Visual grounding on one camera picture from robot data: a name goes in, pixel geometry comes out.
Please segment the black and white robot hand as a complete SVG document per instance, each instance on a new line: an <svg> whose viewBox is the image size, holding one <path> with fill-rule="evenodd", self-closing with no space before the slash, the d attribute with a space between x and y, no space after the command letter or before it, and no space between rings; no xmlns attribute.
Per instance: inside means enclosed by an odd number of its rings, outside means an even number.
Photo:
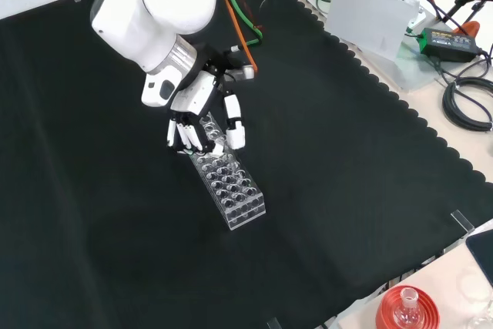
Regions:
<svg viewBox="0 0 493 329"><path fill-rule="evenodd" d="M226 115L226 144L231 149L242 149L246 145L246 129L231 84L252 80L254 76L252 64L229 59L210 45L198 45L196 61L169 107L167 146L186 155L222 155L224 145L210 139L200 122L220 98Z"/></svg>

